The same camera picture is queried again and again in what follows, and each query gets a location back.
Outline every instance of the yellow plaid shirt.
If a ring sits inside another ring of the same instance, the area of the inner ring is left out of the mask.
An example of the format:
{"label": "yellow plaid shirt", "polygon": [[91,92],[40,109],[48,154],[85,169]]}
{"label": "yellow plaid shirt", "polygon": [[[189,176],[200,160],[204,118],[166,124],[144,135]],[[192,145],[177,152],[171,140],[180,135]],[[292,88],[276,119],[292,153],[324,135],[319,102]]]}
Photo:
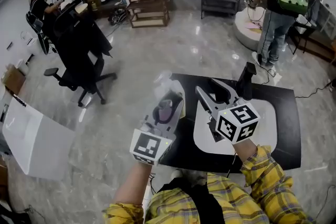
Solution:
{"label": "yellow plaid shirt", "polygon": [[[248,194],[230,179],[208,173],[207,187],[222,207],[226,224],[315,223],[303,212],[291,191],[292,178],[271,157],[270,147],[258,146],[256,154],[241,167]],[[131,204],[111,204],[104,210],[106,224],[143,223],[143,209]],[[153,196],[145,223],[200,223],[191,197],[181,189],[165,190]]]}

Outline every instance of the marble floor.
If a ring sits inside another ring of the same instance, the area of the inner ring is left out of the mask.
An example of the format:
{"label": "marble floor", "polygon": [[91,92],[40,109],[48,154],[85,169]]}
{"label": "marble floor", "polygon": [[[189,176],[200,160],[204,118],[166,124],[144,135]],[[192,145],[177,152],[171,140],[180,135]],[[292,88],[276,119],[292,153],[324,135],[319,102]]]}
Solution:
{"label": "marble floor", "polygon": [[[101,211],[109,205],[134,164],[129,146],[134,128],[139,126],[143,109],[153,98],[153,81],[163,70],[198,76],[238,79],[251,51],[233,34],[233,20],[206,16],[190,8],[171,12],[167,27],[132,29],[129,24],[111,27],[99,20],[111,42],[113,58],[105,57],[103,73],[117,72],[116,81],[99,83],[108,103],[101,105],[94,95],[84,110],[77,106],[79,92],[58,86],[55,79],[44,77],[45,69],[64,67],[56,54],[34,57],[20,97],[60,124],[74,130],[76,138],[69,155],[64,179],[54,182],[23,174],[15,159],[8,161],[9,193],[16,210],[32,205],[49,224],[103,223]],[[254,83],[267,81],[257,67]],[[309,95],[336,76],[335,67],[297,51],[293,56],[286,47],[276,64],[277,76],[269,84],[293,89],[296,95]],[[308,99],[297,99],[302,144],[301,167],[287,171],[293,177],[293,190],[304,210],[315,217],[326,197],[327,188],[336,183],[336,93],[328,89]],[[171,167],[153,171],[154,189],[169,182]],[[241,174],[230,178],[241,185]],[[336,189],[330,189],[327,205],[319,223],[335,216]],[[33,223],[44,223],[32,215]]]}

